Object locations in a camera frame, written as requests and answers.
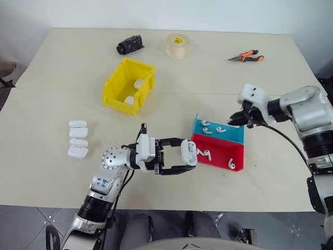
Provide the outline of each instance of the pliers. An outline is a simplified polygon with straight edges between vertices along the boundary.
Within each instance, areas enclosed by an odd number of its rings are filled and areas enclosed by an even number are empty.
[[[257,53],[257,50],[247,51],[245,53],[239,54],[239,56],[228,59],[228,61],[262,61],[264,59],[264,56],[251,56],[256,55]]]

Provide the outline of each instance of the white wall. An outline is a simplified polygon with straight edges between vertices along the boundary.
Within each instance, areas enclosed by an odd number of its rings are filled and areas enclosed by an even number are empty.
[[[50,27],[291,33],[314,73],[323,76],[333,71],[332,2],[0,0],[0,58],[29,65]]]

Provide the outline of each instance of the robotic arm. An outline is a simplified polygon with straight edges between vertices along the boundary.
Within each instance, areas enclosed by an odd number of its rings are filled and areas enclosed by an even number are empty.
[[[185,165],[164,169],[164,146],[180,146]],[[107,216],[122,190],[129,170],[154,170],[155,174],[171,175],[194,169],[196,164],[194,142],[179,138],[157,140],[147,134],[147,126],[143,123],[134,144],[112,147],[103,153],[84,204],[75,214],[61,249],[100,249],[104,240],[101,235],[107,227]]]
[[[253,128],[291,120],[302,141],[311,173],[307,179],[313,208],[325,214],[326,245],[333,244],[333,108],[320,88],[306,86],[270,100],[266,92],[246,84],[238,97],[242,111],[228,124]]]

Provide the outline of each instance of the person's leg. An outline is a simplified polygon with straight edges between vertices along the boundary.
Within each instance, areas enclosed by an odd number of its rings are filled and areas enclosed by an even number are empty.
[[[138,214],[127,224],[119,250],[132,250],[152,239],[152,221],[146,214]]]
[[[188,211],[186,214],[188,236],[221,238],[213,219],[199,211]]]

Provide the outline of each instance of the white table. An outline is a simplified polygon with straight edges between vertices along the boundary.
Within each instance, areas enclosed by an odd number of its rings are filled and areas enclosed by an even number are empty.
[[[156,138],[190,138],[196,113],[225,123],[240,109],[236,100],[245,82],[265,88],[272,98],[305,84],[317,85],[287,35],[184,32],[192,41],[190,54],[171,60],[159,50],[169,33],[51,31],[0,112],[0,188],[7,190],[0,194],[2,204],[78,208],[103,151],[133,143],[142,122]],[[101,104],[103,83],[122,58],[115,45],[133,34],[141,34],[146,47],[129,57],[158,68],[156,87],[135,117]],[[204,46],[204,37],[214,38],[210,46]],[[255,63],[225,61],[249,49],[258,49],[266,58]],[[87,120],[89,127],[89,152],[82,160],[67,156],[67,123],[74,119]],[[290,122],[275,127],[301,146]],[[180,152],[165,149],[166,166],[179,164]],[[310,173],[287,141],[265,128],[247,129],[245,154],[240,172],[203,164],[178,176],[136,171],[119,208],[312,210],[306,186]]]

